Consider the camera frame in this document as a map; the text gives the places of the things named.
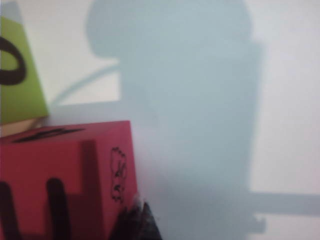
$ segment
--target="red surface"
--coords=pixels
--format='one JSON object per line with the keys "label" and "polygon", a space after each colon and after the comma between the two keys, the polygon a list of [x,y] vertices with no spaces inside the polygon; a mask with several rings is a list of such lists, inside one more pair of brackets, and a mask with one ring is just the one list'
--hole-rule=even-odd
{"label": "red surface", "polygon": [[137,192],[130,122],[43,127],[0,138],[0,179],[11,188],[23,240],[52,239],[50,178],[64,184],[72,239],[108,239]]}

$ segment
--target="red box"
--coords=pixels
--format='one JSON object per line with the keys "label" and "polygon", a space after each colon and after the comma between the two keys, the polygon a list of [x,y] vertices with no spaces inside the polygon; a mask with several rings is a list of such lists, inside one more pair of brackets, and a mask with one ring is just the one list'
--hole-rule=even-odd
{"label": "red box", "polygon": [[130,122],[0,138],[0,179],[1,240],[106,240],[137,193]]}

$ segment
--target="doodle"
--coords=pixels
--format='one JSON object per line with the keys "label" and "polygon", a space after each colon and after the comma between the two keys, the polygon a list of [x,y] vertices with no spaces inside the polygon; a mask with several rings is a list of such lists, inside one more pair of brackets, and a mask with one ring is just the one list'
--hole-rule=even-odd
{"label": "doodle", "polygon": [[22,143],[22,142],[28,142],[28,141],[35,141],[38,139],[51,138],[58,135],[74,133],[82,130],[85,130],[85,129],[84,128],[75,128],[75,129],[56,128],[49,131],[40,131],[35,133],[34,135],[14,140],[13,142]]}
{"label": "doodle", "polygon": [[25,61],[19,50],[8,40],[0,37],[0,49],[12,54],[17,62],[18,68],[14,70],[0,69],[0,85],[16,85],[20,84],[27,74]]}
{"label": "doodle", "polygon": [[114,201],[123,203],[124,191],[126,188],[127,178],[127,159],[126,155],[119,149],[114,147],[111,149],[111,197]]}

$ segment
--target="green surface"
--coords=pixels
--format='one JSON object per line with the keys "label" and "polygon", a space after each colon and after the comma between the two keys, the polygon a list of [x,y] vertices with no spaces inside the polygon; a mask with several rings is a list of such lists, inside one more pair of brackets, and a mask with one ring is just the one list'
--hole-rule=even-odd
{"label": "green surface", "polygon": [[[26,77],[20,84],[1,85],[1,124],[8,124],[48,115],[45,98],[41,89],[35,64],[23,26],[1,17],[1,36],[20,51],[26,64]],[[13,70],[16,59],[1,51],[1,69]]]}

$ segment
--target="white surface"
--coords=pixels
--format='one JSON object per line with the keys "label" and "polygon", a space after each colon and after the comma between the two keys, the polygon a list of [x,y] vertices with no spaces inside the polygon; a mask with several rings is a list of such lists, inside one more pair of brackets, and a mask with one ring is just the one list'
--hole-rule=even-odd
{"label": "white surface", "polygon": [[132,120],[166,240],[318,239],[318,217],[250,194],[320,194],[319,1],[93,2],[18,1],[48,124]]}

